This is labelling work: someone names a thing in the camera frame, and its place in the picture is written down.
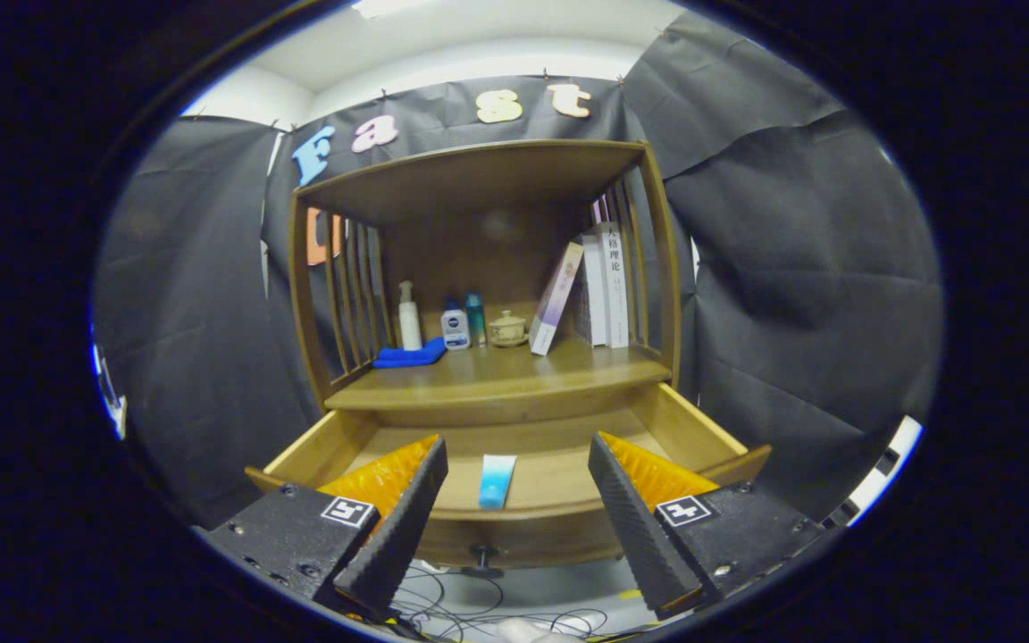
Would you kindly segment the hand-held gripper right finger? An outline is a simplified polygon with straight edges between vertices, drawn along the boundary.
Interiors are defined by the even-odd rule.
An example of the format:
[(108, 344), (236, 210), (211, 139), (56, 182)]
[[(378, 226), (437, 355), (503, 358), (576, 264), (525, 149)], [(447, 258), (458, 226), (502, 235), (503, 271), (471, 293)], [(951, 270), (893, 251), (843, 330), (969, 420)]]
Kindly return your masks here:
[(826, 528), (751, 480), (713, 481), (603, 431), (588, 468), (646, 606), (666, 619), (797, 562)]

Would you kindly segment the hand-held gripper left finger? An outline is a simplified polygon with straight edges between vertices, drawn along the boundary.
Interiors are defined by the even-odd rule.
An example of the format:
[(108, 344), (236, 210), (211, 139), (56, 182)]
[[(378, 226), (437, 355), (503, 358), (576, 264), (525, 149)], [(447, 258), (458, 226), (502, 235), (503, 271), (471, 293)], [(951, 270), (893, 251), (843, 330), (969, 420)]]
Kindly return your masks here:
[(281, 483), (203, 538), (278, 590), (388, 622), (447, 472), (431, 435), (318, 488)]

